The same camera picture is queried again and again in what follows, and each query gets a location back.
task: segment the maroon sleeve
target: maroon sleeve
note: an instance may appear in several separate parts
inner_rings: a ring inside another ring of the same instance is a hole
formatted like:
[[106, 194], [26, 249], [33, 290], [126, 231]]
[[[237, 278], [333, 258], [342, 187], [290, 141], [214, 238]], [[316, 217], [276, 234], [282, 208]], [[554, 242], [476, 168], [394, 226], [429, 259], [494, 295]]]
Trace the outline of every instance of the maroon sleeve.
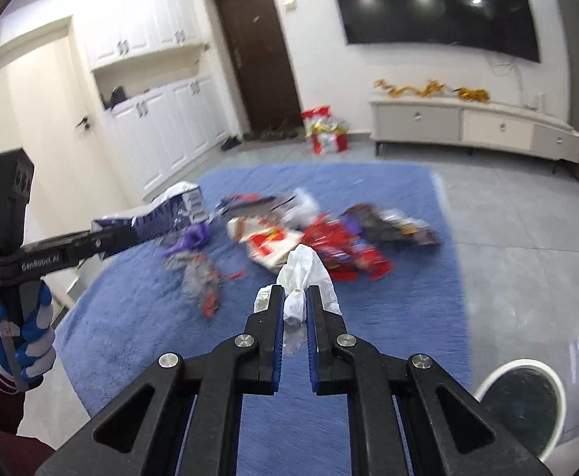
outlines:
[[40, 440], [16, 436], [24, 402], [23, 393], [8, 395], [0, 391], [0, 456], [15, 476], [34, 476], [54, 450]]

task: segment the tv stand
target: tv stand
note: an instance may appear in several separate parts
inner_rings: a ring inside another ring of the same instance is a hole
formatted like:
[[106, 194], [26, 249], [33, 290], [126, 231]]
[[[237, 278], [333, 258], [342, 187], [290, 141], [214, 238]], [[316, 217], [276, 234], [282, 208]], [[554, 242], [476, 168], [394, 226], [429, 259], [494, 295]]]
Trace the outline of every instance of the tv stand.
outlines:
[[370, 100], [375, 154], [384, 142], [417, 142], [504, 150], [579, 162], [579, 134], [557, 118], [522, 107], [451, 97]]

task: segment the blue rug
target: blue rug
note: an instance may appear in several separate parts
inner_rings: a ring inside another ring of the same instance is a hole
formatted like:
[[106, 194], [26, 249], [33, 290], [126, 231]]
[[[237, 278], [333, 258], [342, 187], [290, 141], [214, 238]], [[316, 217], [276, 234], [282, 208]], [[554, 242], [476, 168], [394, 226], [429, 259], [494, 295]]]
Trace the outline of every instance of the blue rug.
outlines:
[[[428, 221], [439, 248], [381, 248], [392, 273], [371, 282], [335, 284], [347, 329], [381, 352], [408, 358], [425, 352], [468, 388], [470, 352], [464, 297], [449, 227], [429, 170], [406, 163], [261, 165], [207, 174], [200, 181], [206, 205], [231, 193], [308, 189], [323, 210], [342, 213], [371, 202], [398, 207]], [[245, 247], [213, 224], [204, 248], [224, 275], [223, 302], [213, 319], [182, 294], [181, 280], [164, 269], [161, 248], [145, 244], [119, 255], [85, 292], [57, 332], [56, 348], [68, 377], [93, 416], [162, 353], [184, 358], [209, 352], [243, 332], [253, 301], [276, 276], [255, 265]], [[281, 390], [273, 398], [244, 396], [240, 475], [349, 474], [345, 397], [311, 392], [307, 345], [282, 364]]]

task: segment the blue and white glove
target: blue and white glove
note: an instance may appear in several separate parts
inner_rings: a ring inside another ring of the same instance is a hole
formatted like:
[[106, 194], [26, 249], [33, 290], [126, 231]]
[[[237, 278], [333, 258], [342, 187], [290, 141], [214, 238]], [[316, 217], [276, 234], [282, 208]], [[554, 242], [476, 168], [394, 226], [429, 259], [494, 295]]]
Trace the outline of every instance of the blue and white glove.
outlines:
[[[7, 310], [0, 302], [0, 324], [6, 318]], [[52, 344], [56, 338], [50, 327], [54, 318], [52, 307], [52, 293], [45, 283], [41, 283], [38, 293], [38, 304], [26, 318], [22, 327], [22, 336], [25, 341], [16, 350], [16, 362], [21, 368], [21, 379], [31, 383], [49, 371], [56, 360], [56, 351]], [[18, 326], [12, 322], [9, 325], [10, 336], [16, 338], [21, 333]], [[14, 382], [12, 370], [8, 363], [0, 333], [0, 377]]]

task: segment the brown door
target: brown door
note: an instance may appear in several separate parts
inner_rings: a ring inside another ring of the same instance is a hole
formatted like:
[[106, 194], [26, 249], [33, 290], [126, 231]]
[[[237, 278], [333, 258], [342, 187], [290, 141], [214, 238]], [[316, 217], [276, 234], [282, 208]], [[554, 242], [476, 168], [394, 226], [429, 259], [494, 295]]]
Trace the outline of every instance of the brown door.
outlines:
[[274, 0], [216, 0], [252, 131], [301, 125]]

